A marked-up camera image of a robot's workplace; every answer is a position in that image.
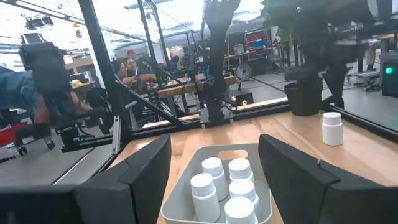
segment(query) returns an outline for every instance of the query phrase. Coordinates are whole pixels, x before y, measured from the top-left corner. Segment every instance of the blue jacket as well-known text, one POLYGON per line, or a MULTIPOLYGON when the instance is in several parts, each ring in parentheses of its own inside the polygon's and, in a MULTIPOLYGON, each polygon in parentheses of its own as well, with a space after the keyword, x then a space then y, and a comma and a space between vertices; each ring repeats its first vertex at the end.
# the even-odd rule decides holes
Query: blue jacket
POLYGON ((0 109, 31 109, 38 94, 32 72, 15 72, 0 66, 0 109))

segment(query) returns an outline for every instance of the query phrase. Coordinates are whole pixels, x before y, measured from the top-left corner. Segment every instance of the white cylinder bottle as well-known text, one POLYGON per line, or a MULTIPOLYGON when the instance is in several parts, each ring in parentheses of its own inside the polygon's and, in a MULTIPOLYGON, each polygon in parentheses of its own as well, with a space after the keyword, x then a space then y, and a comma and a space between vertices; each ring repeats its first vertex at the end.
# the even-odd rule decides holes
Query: white cylinder bottle
POLYGON ((343 123, 341 114, 331 112, 324 113, 322 122, 323 143, 329 146, 339 146, 343 144, 343 123))
POLYGON ((210 174, 197 174, 191 178, 192 199, 199 222, 215 222, 220 217, 217 190, 210 174))
POLYGON ((256 193, 253 181, 247 179, 234 180, 229 185, 229 192, 231 194, 231 198, 244 197, 249 199, 253 203, 254 211, 257 211, 259 206, 259 196, 256 193))
POLYGON ((251 201, 244 197, 229 200, 224 207, 226 224, 258 224, 251 201))
POLYGON ((228 196, 228 188, 225 180, 225 172, 221 159, 212 157, 205 159, 201 163, 203 173, 210 174, 213 177, 213 182, 217 190, 217 197, 219 201, 224 200, 228 196))
POLYGON ((247 159, 234 159, 228 164, 229 178, 231 181, 238 179, 248 179, 254 181, 253 172, 251 171, 250 162, 247 159))

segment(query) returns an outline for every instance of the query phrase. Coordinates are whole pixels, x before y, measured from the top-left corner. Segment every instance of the green light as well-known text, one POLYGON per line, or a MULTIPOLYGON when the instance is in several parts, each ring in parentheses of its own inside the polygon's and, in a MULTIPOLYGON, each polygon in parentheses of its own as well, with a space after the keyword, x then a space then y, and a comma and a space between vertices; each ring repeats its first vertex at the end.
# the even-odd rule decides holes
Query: green light
POLYGON ((387 75, 391 75, 394 70, 391 67, 385 69, 387 75))

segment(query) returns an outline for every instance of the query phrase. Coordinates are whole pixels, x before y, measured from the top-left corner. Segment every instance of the black plant pot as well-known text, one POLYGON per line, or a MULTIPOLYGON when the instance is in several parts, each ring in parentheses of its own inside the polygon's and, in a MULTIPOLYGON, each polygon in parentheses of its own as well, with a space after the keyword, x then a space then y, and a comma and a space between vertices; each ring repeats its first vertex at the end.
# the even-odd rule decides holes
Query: black plant pot
POLYGON ((285 86, 287 101, 292 113, 296 116, 317 114, 322 105, 323 83, 303 84, 299 82, 285 86))

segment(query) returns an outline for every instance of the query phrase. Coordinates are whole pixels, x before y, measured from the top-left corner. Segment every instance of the desk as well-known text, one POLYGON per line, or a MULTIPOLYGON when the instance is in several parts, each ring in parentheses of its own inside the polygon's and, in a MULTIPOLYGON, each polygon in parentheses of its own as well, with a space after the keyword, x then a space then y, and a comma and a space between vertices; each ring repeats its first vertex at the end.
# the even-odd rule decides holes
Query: desk
MULTIPOLYGON (((398 185, 398 144, 344 121, 345 143, 327 146, 322 142, 322 116, 293 116, 291 112, 235 121, 234 124, 210 129, 193 129, 173 133, 172 160, 164 201, 170 195, 196 150, 220 144, 246 144, 258 142, 266 133, 307 154, 330 162, 385 186, 398 185)), ((131 141, 111 166, 123 161, 157 137, 131 141)), ((272 224, 283 223, 272 201, 272 224)), ((164 219, 159 216, 159 224, 164 219)))
POLYGON ((380 35, 376 39, 381 41, 380 53, 388 53, 390 46, 390 39, 394 38, 394 34, 380 35))
POLYGON ((84 86, 90 86, 91 84, 95 84, 95 81, 83 83, 83 84, 81 84, 81 85, 72 86, 72 88, 73 88, 74 90, 76 90, 76 89, 82 88, 82 87, 84 87, 84 86))
POLYGON ((87 96, 87 91, 95 84, 95 81, 86 82, 81 85, 72 86, 75 93, 79 96, 79 98, 85 100, 87 96))
MULTIPOLYGON (((252 103, 250 105, 238 106, 238 110, 243 110, 243 109, 248 109, 248 108, 253 108, 253 107, 263 106, 263 105, 269 105, 269 104, 273 104, 273 103, 280 103, 283 101, 287 101, 287 97, 274 99, 274 100, 262 101, 262 102, 258 102, 258 103, 252 103)), ((180 119, 183 121, 189 121, 191 119, 198 119, 198 118, 200 118, 200 116, 197 114, 194 114, 194 115, 182 117, 180 119)), ((154 122, 154 123, 148 123, 148 124, 145 124, 142 128, 151 128, 154 126, 159 126, 159 125, 164 125, 164 124, 170 124, 170 121, 158 121, 158 122, 154 122)))
MULTIPOLYGON (((205 86, 205 83, 203 82, 203 80, 205 80, 204 74, 196 75, 196 79, 198 80, 198 90, 203 90, 203 87, 205 86)), ((225 83, 227 84, 227 86, 230 86, 235 83, 235 77, 233 77, 232 75, 224 77, 224 79, 225 79, 225 83)), ((186 78, 179 78, 179 80, 183 83, 186 82, 186 78)), ((176 85, 176 84, 178 84, 178 83, 175 80, 172 80, 172 81, 168 82, 168 84, 165 87, 171 86, 171 85, 176 85)), ((171 88, 159 90, 159 92, 157 94, 161 98, 168 99, 171 112, 174 116, 176 116, 177 113, 175 112, 173 96, 178 96, 178 95, 186 94, 186 93, 194 93, 194 92, 196 92, 195 84, 190 83, 190 84, 183 85, 183 86, 177 86, 177 87, 171 87, 171 88)))

